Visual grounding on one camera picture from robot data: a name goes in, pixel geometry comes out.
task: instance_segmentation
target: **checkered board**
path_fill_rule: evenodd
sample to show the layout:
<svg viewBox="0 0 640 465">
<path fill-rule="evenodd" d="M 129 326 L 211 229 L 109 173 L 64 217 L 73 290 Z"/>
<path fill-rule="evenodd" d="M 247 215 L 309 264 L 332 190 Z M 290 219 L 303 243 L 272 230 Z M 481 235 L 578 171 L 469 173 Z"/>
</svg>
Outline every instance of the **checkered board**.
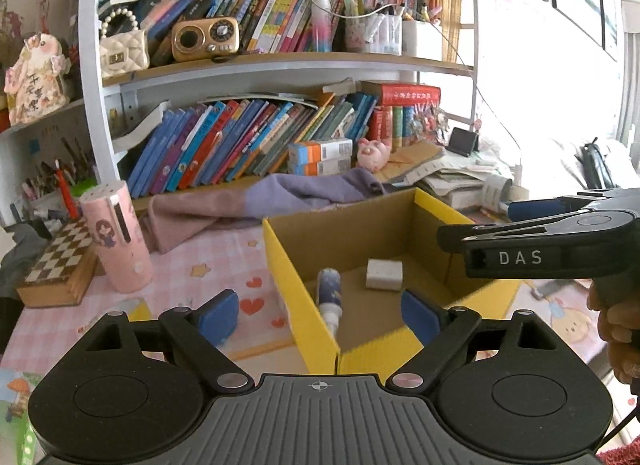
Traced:
<svg viewBox="0 0 640 465">
<path fill-rule="evenodd" d="M 66 281 L 76 270 L 92 239 L 84 220 L 67 224 L 24 280 L 25 286 Z"/>
</svg>

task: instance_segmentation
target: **wooden shelf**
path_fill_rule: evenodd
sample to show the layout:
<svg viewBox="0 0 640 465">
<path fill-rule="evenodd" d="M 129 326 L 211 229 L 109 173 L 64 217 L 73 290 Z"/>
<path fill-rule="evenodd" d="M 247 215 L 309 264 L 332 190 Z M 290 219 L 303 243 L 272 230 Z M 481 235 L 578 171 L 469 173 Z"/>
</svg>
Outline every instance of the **wooden shelf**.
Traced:
<svg viewBox="0 0 640 465">
<path fill-rule="evenodd" d="M 62 108 L 54 111 L 53 113 L 49 113 L 48 115 L 44 115 L 43 117 L 40 117 L 38 120 L 34 122 L 29 122 L 28 124 L 15 124 L 14 126 L 11 126 L 9 129 L 4 130 L 2 133 L 0 133 L 0 137 L 8 137 L 9 135 L 13 135 L 15 132 L 18 132 L 20 130 L 23 130 L 24 128 L 28 128 L 29 126 L 32 126 L 33 124 L 38 124 L 43 120 L 46 120 L 50 117 L 54 117 L 56 115 L 60 115 L 74 108 L 78 108 L 79 106 L 84 106 L 84 99 L 74 100 L 73 102 L 68 103 L 66 106 L 63 106 Z"/>
<path fill-rule="evenodd" d="M 215 185 L 201 185 L 200 187 L 188 188 L 186 190 L 179 190 L 176 192 L 170 192 L 167 194 L 188 194 L 191 192 L 202 192 L 204 190 L 222 190 L 222 189 L 230 189 L 230 188 L 244 188 L 249 187 L 250 185 L 255 184 L 261 180 L 259 176 L 243 176 L 239 180 L 234 180 L 232 182 L 224 182 L 222 184 Z M 137 200 L 132 200 L 133 208 L 136 211 L 136 214 L 140 216 L 143 212 L 149 207 L 149 200 L 151 200 L 152 196 L 146 196 L 144 198 L 138 198 Z"/>
<path fill-rule="evenodd" d="M 278 70 L 398 70 L 429 71 L 469 76 L 471 66 L 431 59 L 387 54 L 348 54 L 345 52 L 301 52 L 298 54 L 240 55 L 226 62 L 199 60 L 181 62 L 109 77 L 102 81 L 105 95 L 234 73 Z"/>
</svg>

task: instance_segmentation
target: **white quilted handbag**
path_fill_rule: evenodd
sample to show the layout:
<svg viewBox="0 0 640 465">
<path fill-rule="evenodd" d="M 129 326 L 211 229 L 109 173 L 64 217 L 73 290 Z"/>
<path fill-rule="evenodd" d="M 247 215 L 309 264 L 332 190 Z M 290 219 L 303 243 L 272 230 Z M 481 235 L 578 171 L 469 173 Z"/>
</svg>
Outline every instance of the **white quilted handbag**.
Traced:
<svg viewBox="0 0 640 465">
<path fill-rule="evenodd" d="M 102 24 L 100 37 L 100 67 L 102 78 L 113 75 L 121 75 L 131 71 L 146 70 L 149 68 L 149 51 L 146 44 L 146 32 L 138 29 L 136 17 L 127 9 L 119 9 L 112 12 L 111 17 L 116 14 L 127 15 L 133 25 L 133 30 L 116 34 L 108 38 L 107 28 L 111 21 L 107 17 Z"/>
</svg>

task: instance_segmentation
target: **metal rivet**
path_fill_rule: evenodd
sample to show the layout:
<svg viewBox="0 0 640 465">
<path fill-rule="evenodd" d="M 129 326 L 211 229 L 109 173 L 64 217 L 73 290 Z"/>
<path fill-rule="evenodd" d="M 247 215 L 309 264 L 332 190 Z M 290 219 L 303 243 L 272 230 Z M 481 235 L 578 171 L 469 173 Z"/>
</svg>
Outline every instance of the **metal rivet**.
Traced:
<svg viewBox="0 0 640 465">
<path fill-rule="evenodd" d="M 225 373 L 218 378 L 218 385 L 225 389 L 237 389 L 249 383 L 249 379 L 240 373 Z"/>
<path fill-rule="evenodd" d="M 420 387 L 424 382 L 424 379 L 420 375 L 415 373 L 398 373 L 391 379 L 396 387 L 402 387 L 402 389 L 415 389 Z"/>
</svg>

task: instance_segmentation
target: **white eraser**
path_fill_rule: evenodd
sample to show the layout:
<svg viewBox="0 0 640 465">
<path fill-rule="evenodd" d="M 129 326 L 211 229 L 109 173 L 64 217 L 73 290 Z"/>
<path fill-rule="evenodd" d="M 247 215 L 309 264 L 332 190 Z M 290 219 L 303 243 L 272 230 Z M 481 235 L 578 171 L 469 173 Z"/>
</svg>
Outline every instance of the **white eraser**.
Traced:
<svg viewBox="0 0 640 465">
<path fill-rule="evenodd" d="M 370 259 L 367 264 L 367 288 L 402 290 L 402 262 Z"/>
</svg>

